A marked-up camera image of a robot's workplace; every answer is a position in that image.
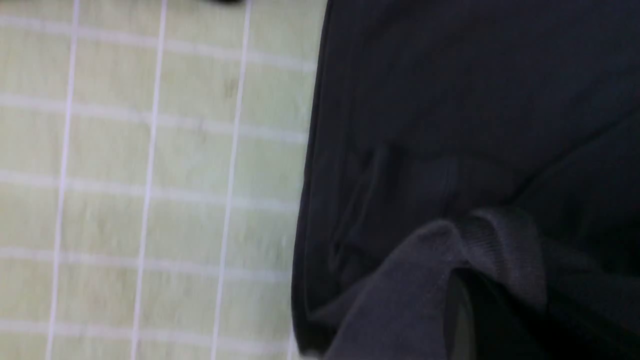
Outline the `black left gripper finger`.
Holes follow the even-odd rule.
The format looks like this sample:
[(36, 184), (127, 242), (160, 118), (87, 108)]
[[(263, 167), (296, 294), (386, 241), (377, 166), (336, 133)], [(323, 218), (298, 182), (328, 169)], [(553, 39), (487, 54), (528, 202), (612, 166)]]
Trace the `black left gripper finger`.
[(476, 360), (473, 303), (464, 272), (453, 272), (446, 286), (443, 336), (448, 360)]

